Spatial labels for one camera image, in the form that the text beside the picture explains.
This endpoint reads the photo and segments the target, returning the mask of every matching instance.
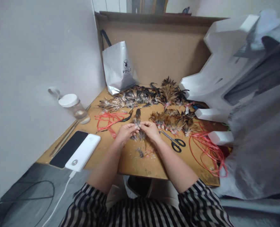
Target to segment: black scissors handle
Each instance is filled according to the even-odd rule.
[[[175,141],[177,142],[177,144],[179,144],[181,147],[186,147],[186,144],[183,140],[181,139],[175,139]]]
[[[175,152],[181,153],[181,148],[175,143],[171,142],[171,147],[175,150]]]

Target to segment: white power bank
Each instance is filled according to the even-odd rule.
[[[65,167],[73,171],[81,172],[100,140],[100,136],[88,134],[85,140],[65,164]]]

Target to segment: striped shirt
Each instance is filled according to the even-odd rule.
[[[60,227],[67,226],[233,226],[218,197],[201,180],[178,195],[179,209],[137,197],[106,210],[107,195],[85,184],[75,193]]]

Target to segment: white paper bag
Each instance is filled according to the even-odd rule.
[[[125,41],[116,43],[102,52],[105,80],[112,95],[125,91],[138,83]]]

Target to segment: black phone screen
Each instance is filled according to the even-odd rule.
[[[50,161],[50,165],[63,169],[70,157],[78,149],[87,137],[87,132],[76,131],[74,135],[64,144],[55,157]]]

